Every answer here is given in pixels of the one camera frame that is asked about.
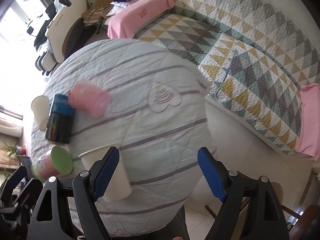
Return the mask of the white paper cup lying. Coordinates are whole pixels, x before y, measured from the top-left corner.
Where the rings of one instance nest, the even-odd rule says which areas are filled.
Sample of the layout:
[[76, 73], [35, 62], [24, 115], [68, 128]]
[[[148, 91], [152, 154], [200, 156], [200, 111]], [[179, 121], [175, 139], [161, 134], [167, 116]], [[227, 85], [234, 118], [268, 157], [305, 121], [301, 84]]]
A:
[[37, 96], [31, 103], [35, 121], [39, 130], [45, 131], [49, 119], [50, 101], [45, 95]]

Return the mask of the pink translucent plastic cup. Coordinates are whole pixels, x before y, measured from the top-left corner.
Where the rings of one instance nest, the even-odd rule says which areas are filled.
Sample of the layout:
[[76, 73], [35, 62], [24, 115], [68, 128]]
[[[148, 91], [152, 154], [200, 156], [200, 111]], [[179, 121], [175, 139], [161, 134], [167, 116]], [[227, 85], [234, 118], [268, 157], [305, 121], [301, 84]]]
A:
[[67, 98], [74, 109], [93, 118], [103, 116], [111, 101], [107, 91], [85, 80], [77, 82], [67, 94]]

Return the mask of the pink cloth on sofa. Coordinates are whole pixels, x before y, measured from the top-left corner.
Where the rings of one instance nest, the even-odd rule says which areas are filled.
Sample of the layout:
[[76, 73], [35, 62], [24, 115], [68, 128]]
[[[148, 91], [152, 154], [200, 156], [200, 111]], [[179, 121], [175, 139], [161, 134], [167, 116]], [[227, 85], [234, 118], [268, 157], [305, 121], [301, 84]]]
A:
[[296, 152], [312, 160], [319, 160], [319, 84], [303, 85], [301, 132]]

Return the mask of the white massage chair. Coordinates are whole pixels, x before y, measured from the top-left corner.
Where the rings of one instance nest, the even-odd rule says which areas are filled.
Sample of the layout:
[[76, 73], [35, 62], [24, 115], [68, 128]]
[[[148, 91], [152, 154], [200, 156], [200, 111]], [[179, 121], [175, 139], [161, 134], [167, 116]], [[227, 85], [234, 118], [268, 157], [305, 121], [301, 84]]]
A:
[[35, 67], [48, 75], [72, 54], [85, 24], [86, 0], [54, 0], [46, 9], [49, 19], [40, 28], [34, 47], [38, 53]]

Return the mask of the black blue CoolTowel can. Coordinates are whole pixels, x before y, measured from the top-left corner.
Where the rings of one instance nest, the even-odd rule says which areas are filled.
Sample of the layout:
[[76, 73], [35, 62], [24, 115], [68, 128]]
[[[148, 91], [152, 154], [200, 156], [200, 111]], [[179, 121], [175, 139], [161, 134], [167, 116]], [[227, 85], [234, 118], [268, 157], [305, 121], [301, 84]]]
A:
[[66, 95], [55, 94], [49, 112], [45, 138], [54, 144], [69, 144], [74, 112], [75, 109], [69, 104]]

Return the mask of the triangle patterned quilted sofa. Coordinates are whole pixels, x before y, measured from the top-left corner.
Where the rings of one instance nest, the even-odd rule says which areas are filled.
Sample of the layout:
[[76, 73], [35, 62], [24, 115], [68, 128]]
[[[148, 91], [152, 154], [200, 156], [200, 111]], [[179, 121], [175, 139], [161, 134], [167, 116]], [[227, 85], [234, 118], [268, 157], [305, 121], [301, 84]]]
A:
[[173, 0], [136, 38], [197, 66], [209, 96], [284, 154], [297, 153], [303, 85], [319, 82], [319, 51], [266, 0]]

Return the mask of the pink green lidded canister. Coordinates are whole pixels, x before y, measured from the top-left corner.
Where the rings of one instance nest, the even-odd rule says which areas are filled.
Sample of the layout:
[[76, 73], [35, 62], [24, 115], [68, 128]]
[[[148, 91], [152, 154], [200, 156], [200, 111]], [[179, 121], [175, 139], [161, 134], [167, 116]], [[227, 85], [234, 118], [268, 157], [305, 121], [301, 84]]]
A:
[[54, 146], [31, 165], [33, 176], [43, 183], [52, 176], [68, 175], [72, 170], [72, 156], [60, 146]]

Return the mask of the striped grey tablecloth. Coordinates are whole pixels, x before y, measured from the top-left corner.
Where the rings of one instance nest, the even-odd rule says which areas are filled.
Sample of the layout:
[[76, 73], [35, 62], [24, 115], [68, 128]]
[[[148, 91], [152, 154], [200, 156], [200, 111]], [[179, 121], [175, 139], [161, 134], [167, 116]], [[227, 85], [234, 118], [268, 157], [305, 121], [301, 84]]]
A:
[[76, 112], [68, 149], [73, 174], [80, 155], [99, 147], [119, 149], [131, 194], [97, 210], [112, 237], [157, 231], [177, 214], [202, 172], [200, 148], [213, 149], [205, 97], [210, 84], [190, 61], [149, 42], [100, 40], [66, 59], [44, 95], [67, 94], [80, 81], [108, 92], [102, 117]]

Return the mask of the white paper cup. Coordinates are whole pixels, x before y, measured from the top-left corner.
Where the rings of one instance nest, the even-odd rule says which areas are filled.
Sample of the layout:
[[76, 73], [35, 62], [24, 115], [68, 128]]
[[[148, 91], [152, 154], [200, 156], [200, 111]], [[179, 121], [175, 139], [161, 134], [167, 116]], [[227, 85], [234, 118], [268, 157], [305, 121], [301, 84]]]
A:
[[105, 145], [79, 155], [82, 164], [88, 170], [96, 161], [101, 160], [108, 150], [113, 150], [114, 148], [119, 155], [119, 160], [103, 195], [103, 199], [108, 203], [120, 201], [128, 197], [132, 192], [119, 150], [115, 146]]
[[37, 96], [31, 103], [35, 121], [39, 130], [45, 131], [49, 119], [50, 101], [45, 95]]

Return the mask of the white patterned pillow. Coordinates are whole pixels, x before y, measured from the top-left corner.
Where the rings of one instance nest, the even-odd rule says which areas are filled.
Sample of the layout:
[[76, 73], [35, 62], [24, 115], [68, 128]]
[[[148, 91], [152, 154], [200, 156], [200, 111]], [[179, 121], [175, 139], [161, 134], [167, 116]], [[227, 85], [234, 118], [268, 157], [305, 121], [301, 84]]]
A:
[[111, 10], [107, 13], [107, 16], [113, 16], [116, 15], [117, 13], [123, 11], [125, 8], [129, 7], [132, 5], [134, 2], [111, 2], [112, 8]]

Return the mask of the potted green plant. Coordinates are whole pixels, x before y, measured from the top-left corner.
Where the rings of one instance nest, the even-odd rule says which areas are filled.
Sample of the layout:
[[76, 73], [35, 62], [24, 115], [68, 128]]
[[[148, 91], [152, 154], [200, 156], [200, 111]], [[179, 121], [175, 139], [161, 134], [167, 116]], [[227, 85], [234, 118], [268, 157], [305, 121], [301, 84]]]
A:
[[17, 143], [12, 145], [10, 143], [3, 142], [1, 145], [1, 150], [7, 153], [8, 158], [13, 158], [14, 156], [26, 156], [27, 155], [27, 148], [24, 146], [18, 146]]

